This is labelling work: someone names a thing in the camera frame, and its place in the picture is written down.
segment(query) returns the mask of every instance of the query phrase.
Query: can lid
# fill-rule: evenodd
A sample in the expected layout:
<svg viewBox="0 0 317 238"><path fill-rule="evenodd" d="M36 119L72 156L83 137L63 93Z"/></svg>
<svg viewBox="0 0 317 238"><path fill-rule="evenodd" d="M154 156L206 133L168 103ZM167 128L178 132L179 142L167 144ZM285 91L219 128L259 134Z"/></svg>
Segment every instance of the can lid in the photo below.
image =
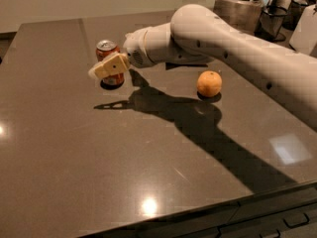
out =
<svg viewBox="0 0 317 238"><path fill-rule="evenodd" d="M97 44L97 49L103 52L111 51L115 49L116 47L117 45L114 42L109 40L103 40Z"/></svg>

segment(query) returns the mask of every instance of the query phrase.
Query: soda can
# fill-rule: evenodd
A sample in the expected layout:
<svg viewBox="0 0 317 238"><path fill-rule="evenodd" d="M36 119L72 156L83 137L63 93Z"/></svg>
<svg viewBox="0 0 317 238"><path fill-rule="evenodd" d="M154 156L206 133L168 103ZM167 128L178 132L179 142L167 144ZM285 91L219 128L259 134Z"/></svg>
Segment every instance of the soda can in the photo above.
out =
<svg viewBox="0 0 317 238"><path fill-rule="evenodd" d="M109 40L100 41L96 47L96 55L98 61L104 60L111 53L120 52L118 45ZM125 81L124 73L110 75L101 80L101 86L105 89L119 88Z"/></svg>

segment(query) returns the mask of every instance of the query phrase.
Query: orange fruit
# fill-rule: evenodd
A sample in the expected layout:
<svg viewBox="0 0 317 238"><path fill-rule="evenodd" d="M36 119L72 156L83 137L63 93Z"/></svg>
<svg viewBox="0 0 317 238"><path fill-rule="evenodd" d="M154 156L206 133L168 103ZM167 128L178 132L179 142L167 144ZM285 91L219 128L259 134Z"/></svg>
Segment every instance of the orange fruit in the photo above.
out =
<svg viewBox="0 0 317 238"><path fill-rule="evenodd" d="M221 76L211 70L204 71L197 80L197 91L205 97L213 97L217 95L222 86Z"/></svg>

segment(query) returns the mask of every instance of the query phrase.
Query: table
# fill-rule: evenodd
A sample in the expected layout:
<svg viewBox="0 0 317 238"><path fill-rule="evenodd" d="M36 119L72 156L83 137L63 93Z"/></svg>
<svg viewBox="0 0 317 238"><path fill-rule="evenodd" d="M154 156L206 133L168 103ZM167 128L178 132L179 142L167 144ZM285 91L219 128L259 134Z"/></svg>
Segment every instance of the table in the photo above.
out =
<svg viewBox="0 0 317 238"><path fill-rule="evenodd" d="M100 40L171 15L21 26L0 67L2 237L77 237L317 179L316 132L218 60L132 68L111 91L88 77ZM223 89L202 100L206 69Z"/></svg>

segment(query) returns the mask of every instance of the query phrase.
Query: robotic hand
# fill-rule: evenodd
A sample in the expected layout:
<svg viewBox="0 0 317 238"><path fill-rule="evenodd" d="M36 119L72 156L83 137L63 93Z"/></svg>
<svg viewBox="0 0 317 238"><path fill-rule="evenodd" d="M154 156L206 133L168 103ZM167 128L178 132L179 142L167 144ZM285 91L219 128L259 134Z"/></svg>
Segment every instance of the robotic hand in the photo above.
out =
<svg viewBox="0 0 317 238"><path fill-rule="evenodd" d="M98 77L94 71L105 70L99 73L105 76L109 67L122 72L129 63L141 68L164 61L200 64L214 58L317 131L317 59L242 33L205 7L181 7L170 23L129 34L124 48L126 54L117 54L122 63L103 69L106 58L90 75Z"/></svg>

